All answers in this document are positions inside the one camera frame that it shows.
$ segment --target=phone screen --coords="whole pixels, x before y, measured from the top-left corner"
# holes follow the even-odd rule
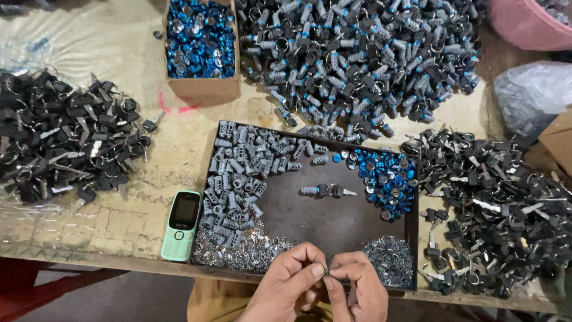
[[[181,192],[175,197],[169,226],[173,229],[192,230],[197,221],[200,196]]]

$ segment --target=mint green mobile phone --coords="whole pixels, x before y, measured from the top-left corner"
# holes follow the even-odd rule
[[[161,257],[170,261],[187,261],[197,229],[201,194],[181,190],[171,205]]]

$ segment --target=gray plastic bag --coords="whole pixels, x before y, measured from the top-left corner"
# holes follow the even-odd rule
[[[506,127],[528,147],[572,104],[572,64],[537,61],[511,68],[494,88]]]

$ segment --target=pile of blue caps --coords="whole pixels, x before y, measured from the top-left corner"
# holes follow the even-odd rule
[[[414,205],[419,184],[416,161],[404,154],[355,149],[349,155],[348,167],[359,168],[367,200],[382,208],[383,220],[393,222],[410,213]]]
[[[165,43],[170,78],[235,75],[235,17],[214,1],[171,0]]]

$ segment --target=cardboard box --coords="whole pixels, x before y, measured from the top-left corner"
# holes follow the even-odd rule
[[[539,143],[525,155],[525,162],[550,175],[556,172],[572,187],[572,110],[560,114],[538,136]]]
[[[564,172],[572,177],[572,110],[558,117],[538,137]]]
[[[233,0],[216,0],[222,5],[231,5],[232,13],[236,19],[236,8]],[[167,28],[167,15],[169,13],[170,0],[166,0],[166,8],[163,12],[163,32]],[[167,84],[171,87],[175,95],[178,97],[240,97],[240,52],[239,52],[239,31],[235,23],[233,30],[235,31],[235,75],[228,78],[170,78],[167,72],[167,56],[163,64],[165,65],[165,78]]]

